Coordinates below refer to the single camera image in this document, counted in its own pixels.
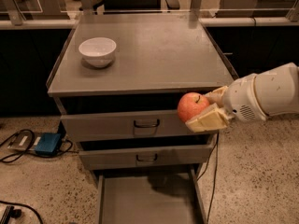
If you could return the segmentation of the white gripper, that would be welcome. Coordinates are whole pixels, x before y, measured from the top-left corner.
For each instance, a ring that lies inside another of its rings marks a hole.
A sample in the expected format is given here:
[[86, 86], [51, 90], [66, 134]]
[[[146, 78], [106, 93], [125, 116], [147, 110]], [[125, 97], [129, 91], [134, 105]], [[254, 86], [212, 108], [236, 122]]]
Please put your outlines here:
[[200, 133], [225, 129], [234, 117], [243, 122], [266, 120], [255, 92], [256, 77], [251, 74], [235, 80], [229, 87], [206, 93], [211, 105], [185, 125], [190, 131]]

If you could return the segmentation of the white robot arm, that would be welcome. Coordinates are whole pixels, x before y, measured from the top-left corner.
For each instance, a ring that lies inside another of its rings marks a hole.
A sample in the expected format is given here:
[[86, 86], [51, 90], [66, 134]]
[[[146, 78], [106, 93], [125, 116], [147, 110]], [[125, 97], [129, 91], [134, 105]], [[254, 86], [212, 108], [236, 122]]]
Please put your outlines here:
[[194, 133], [227, 128], [234, 119], [266, 121], [299, 113], [299, 67], [287, 63], [261, 74], [236, 79], [206, 94], [211, 105], [185, 122]]

